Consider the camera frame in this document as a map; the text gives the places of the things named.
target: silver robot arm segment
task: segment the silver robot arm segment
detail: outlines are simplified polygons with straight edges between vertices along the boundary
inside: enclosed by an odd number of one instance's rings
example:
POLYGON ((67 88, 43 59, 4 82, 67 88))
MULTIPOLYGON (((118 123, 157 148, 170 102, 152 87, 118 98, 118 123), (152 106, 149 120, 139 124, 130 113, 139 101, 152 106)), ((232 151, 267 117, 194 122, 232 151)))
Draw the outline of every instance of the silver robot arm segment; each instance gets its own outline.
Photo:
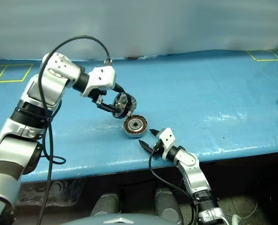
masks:
MULTIPOLYGON (((66 56, 55 53, 49 60, 42 77, 42 88, 49 117, 57 109, 65 87, 92 98, 99 108, 118 112, 117 107, 102 103, 107 90, 123 92, 115 83, 111 65, 94 68, 89 74, 72 63, 66 56)), ((47 118, 38 88, 38 75, 26 86, 13 114, 0 131, 0 216, 10 218, 21 185, 21 176, 32 172, 40 159, 42 145, 38 142, 46 128, 47 118)))
POLYGON ((217 199, 213 196, 212 189, 199 167, 198 157, 194 153, 187 152, 182 146, 175 146, 176 138, 171 128, 161 131, 150 129, 150 131, 159 138, 159 141, 154 149, 151 149, 147 143, 139 141, 141 146, 149 153, 154 150, 155 154, 162 154, 163 159, 169 159, 179 169, 187 192, 198 205, 198 224, 228 225, 226 216, 218 206, 217 199))

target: dark floor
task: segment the dark floor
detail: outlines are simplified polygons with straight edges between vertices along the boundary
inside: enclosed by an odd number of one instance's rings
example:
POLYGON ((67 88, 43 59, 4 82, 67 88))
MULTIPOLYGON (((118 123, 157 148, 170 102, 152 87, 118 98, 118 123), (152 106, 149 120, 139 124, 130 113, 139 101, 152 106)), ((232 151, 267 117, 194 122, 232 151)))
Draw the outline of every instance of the dark floor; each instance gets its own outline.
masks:
MULTIPOLYGON (((243 219, 241 224, 278 224, 277 157, 270 155, 260 159, 248 158, 233 162, 209 163, 202 165, 202 168, 225 213, 246 217, 254 210, 258 202, 255 213, 243 219)), ((175 167, 156 171, 170 182, 180 183, 181 175, 175 167)), ((121 194, 123 213, 154 215, 154 191, 159 186, 163 184, 149 171, 89 177, 86 178, 78 203, 71 207, 46 208, 42 224, 57 225, 87 217, 97 199, 103 193, 113 191, 121 194)), ((187 199, 178 192, 174 192, 174 195, 180 205, 184 222, 187 224, 191 217, 187 199)), ((36 224, 38 214, 39 206, 17 207, 17 220, 14 224, 36 224)))

